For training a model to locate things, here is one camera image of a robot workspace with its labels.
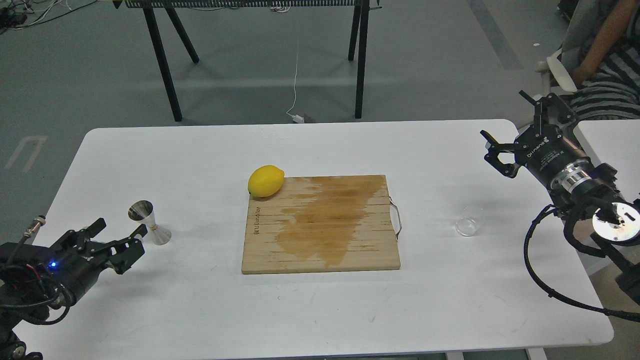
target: gray floor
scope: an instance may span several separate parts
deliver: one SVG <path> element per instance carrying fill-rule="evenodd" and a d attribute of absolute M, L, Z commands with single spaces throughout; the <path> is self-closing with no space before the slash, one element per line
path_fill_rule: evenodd
<path fill-rule="evenodd" d="M 518 91 L 541 90 L 533 68 L 557 49 L 566 31 L 556 4 L 382 0 L 383 9 L 371 12 L 362 121 L 530 122 L 533 109 Z M 298 44 L 291 113 L 316 122 L 355 121 L 356 64 L 346 61 L 350 9 L 178 14 L 200 56 L 198 65 L 190 62 L 166 14 L 156 11 L 185 116 L 180 124 L 172 119 L 139 10 L 98 3 L 0 36 L 0 165 L 6 164 L 0 168 L 0 242 L 17 240 L 35 215 L 46 214 L 91 129 L 290 123 L 285 112 L 294 99 Z M 9 167 L 27 136 L 46 136 L 33 166 L 26 164 L 36 142 L 27 143 Z M 589 349 L 566 349 L 549 358 L 594 359 Z M 465 358 L 526 356 L 507 351 Z"/>

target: black table leg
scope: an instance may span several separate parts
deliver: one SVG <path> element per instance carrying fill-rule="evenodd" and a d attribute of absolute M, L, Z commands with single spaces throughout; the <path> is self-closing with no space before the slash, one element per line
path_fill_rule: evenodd
<path fill-rule="evenodd" d="M 184 47 L 187 48 L 191 61 L 198 63 L 200 58 L 198 57 L 198 54 L 196 54 L 196 51 L 191 44 L 191 40 L 189 40 L 189 37 L 187 36 L 187 32 L 184 31 L 184 26 L 182 26 L 182 22 L 180 21 L 180 18 L 178 18 L 178 14 L 175 12 L 175 9 L 165 8 L 165 10 L 167 15 L 169 15 L 169 19 L 171 19 L 171 22 L 173 23 L 173 27 L 178 32 L 178 35 L 180 35 L 180 39 L 182 40 Z"/>
<path fill-rule="evenodd" d="M 349 56 L 347 59 L 353 61 L 356 52 L 356 41 L 358 40 L 358 25 L 360 24 L 360 5 L 353 7 L 353 22 L 351 23 L 351 41 L 349 42 Z"/>
<path fill-rule="evenodd" d="M 369 29 L 369 0 L 362 0 L 360 14 L 360 41 L 358 43 L 358 79 L 356 82 L 356 119 L 362 118 L 364 94 L 364 65 L 367 57 L 367 30 Z"/>
<path fill-rule="evenodd" d="M 166 90 L 166 95 L 169 97 L 169 104 L 171 105 L 171 111 L 173 112 L 173 119 L 175 121 L 182 121 L 182 112 L 180 111 L 178 96 L 175 94 L 173 80 L 171 79 L 171 72 L 169 71 L 169 64 L 166 62 L 166 55 L 164 54 L 164 47 L 162 46 L 162 40 L 160 39 L 160 31 L 158 30 L 154 10 L 152 8 L 143 8 L 142 10 L 145 13 L 145 20 L 147 20 L 149 35 L 151 35 L 151 42 L 153 43 L 154 51 L 156 52 L 158 66 L 160 67 L 160 73 L 162 74 L 162 80 L 164 81 L 164 89 Z"/>

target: white table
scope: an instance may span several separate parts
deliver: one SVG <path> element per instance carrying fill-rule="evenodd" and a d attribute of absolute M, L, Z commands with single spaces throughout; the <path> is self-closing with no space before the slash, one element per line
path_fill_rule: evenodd
<path fill-rule="evenodd" d="M 96 238 L 127 236 L 137 200 L 154 204 L 170 243 L 98 283 L 53 327 L 16 333 L 49 359 L 219 359 L 411 354 L 604 343 L 607 317 L 550 299 L 522 260 L 531 220 L 550 202 L 532 175 L 483 160 L 507 120 L 97 129 L 88 133 L 37 245 L 104 217 Z M 248 176 L 386 174 L 403 230 L 398 271 L 243 275 Z M 460 210 L 487 224 L 458 235 Z M 531 244 L 538 274 L 600 302 L 556 218 Z"/>
<path fill-rule="evenodd" d="M 618 171 L 616 186 L 626 201 L 632 202 L 640 197 L 640 166 L 637 160 L 640 120 L 582 121 L 574 133 L 594 165 L 608 163 Z M 589 240 L 587 244 L 593 246 L 595 243 Z M 624 254 L 634 250 L 632 247 L 618 248 Z M 583 254 L 580 257 L 589 274 L 611 263 L 609 258 Z"/>

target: metal jigger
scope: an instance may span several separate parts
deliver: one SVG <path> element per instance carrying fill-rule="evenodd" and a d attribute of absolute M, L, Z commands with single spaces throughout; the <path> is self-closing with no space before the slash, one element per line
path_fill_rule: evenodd
<path fill-rule="evenodd" d="M 149 232 L 145 236 L 151 238 L 156 245 L 164 245 L 171 240 L 171 231 L 156 224 L 154 206 L 147 200 L 140 200 L 129 208 L 129 218 L 137 223 L 145 224 Z"/>

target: lemon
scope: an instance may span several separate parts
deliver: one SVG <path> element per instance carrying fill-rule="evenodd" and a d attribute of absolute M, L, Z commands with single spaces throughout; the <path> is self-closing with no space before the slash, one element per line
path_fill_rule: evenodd
<path fill-rule="evenodd" d="M 284 183 L 284 171 L 273 165 L 258 168 L 249 177 L 247 189 L 255 197 L 267 197 L 275 194 Z"/>

